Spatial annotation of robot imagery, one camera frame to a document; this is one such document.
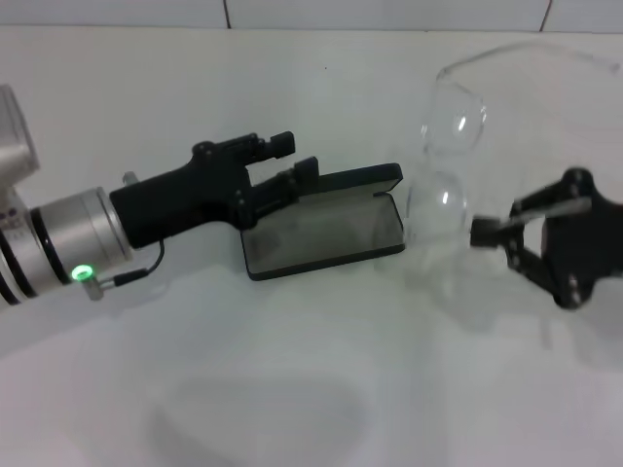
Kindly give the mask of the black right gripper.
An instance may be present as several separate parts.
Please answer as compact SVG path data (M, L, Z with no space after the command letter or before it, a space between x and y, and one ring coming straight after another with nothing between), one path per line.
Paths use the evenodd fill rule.
M591 201L586 211L584 198ZM524 245L522 233L511 233L539 218L543 259ZM511 270L563 309L588 302L599 280L622 276L622 205L605 198L585 168L571 168L560 180L516 198L505 218L475 216L470 232L472 248L502 249Z

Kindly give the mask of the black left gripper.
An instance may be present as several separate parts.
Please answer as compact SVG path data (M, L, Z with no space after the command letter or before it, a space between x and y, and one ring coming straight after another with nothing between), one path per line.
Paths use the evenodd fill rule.
M295 163L251 187L247 165L282 159L296 151L294 134L261 138L250 133L192 148L183 166L110 193L129 245L140 249L211 222L243 231L257 217L296 203L319 178L316 157Z

